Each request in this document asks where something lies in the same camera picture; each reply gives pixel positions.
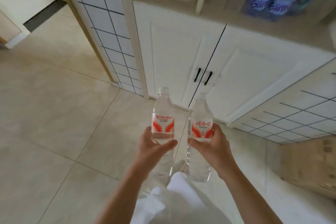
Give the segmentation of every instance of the bottle cap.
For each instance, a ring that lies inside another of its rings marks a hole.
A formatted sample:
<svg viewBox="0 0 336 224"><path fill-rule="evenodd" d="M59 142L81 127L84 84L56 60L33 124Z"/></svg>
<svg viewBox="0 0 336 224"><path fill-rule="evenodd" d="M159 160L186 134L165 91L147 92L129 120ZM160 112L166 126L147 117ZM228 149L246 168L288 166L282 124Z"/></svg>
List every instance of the bottle cap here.
<svg viewBox="0 0 336 224"><path fill-rule="evenodd" d="M159 94L169 94L168 87L159 87Z"/></svg>
<svg viewBox="0 0 336 224"><path fill-rule="evenodd" d="M205 92L201 92L199 95L198 95L198 98L197 99L203 99L203 100L206 100L207 99L207 94Z"/></svg>

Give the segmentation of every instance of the white cabinet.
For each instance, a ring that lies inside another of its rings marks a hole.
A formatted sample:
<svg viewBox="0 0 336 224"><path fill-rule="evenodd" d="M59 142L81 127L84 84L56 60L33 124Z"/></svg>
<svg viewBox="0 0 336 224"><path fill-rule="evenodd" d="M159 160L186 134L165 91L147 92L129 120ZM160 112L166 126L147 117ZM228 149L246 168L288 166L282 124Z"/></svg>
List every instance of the white cabinet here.
<svg viewBox="0 0 336 224"><path fill-rule="evenodd" d="M173 104L188 108L225 25L137 1L133 5L149 96L169 87Z"/></svg>
<svg viewBox="0 0 336 224"><path fill-rule="evenodd" d="M149 96L169 87L175 105L207 93L231 123L335 57L335 53L134 1Z"/></svg>
<svg viewBox="0 0 336 224"><path fill-rule="evenodd" d="M333 53L227 25L196 94L207 92L214 116L230 123L334 57Z"/></svg>

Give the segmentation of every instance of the baseboard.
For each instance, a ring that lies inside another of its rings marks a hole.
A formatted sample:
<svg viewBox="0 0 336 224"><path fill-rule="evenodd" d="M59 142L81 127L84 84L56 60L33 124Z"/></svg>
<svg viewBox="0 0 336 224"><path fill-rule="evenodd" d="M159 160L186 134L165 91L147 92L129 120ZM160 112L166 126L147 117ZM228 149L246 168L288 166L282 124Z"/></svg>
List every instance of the baseboard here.
<svg viewBox="0 0 336 224"><path fill-rule="evenodd" d="M11 40L9 40L9 42L7 44L5 44L5 46L8 48L8 49L11 49L13 48L15 45L19 44L19 42L23 39L26 38L26 34L24 34L23 32L17 34L15 37L13 37Z"/></svg>

